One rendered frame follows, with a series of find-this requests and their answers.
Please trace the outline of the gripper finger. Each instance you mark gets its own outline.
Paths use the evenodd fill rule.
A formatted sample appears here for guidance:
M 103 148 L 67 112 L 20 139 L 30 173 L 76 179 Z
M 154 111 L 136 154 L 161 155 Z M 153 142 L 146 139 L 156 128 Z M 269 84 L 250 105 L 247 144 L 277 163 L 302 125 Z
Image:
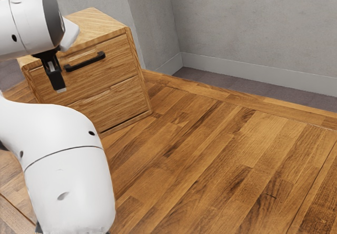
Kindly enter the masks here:
M 52 84 L 53 89 L 57 93 L 66 91 L 65 81 L 62 76 L 62 70 L 57 58 L 53 58 L 46 64 L 46 74 Z

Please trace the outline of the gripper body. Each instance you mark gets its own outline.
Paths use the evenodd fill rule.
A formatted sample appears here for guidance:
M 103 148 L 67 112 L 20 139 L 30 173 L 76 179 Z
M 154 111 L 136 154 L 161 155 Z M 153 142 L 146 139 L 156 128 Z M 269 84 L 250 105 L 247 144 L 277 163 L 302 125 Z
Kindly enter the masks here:
M 57 52 L 57 49 L 51 49 L 34 54 L 33 57 L 40 59 L 45 69 L 58 69 Z

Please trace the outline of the wooden drawer cabinet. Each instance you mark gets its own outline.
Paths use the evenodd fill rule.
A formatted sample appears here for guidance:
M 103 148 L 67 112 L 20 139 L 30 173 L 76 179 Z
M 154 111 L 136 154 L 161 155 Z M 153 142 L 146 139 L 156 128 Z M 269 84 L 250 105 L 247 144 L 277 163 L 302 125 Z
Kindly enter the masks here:
M 131 29 L 90 7 L 67 17 L 80 34 L 66 52 L 57 53 L 66 91 L 56 92 L 42 62 L 32 56 L 18 59 L 39 103 L 78 110 L 108 134 L 152 111 Z

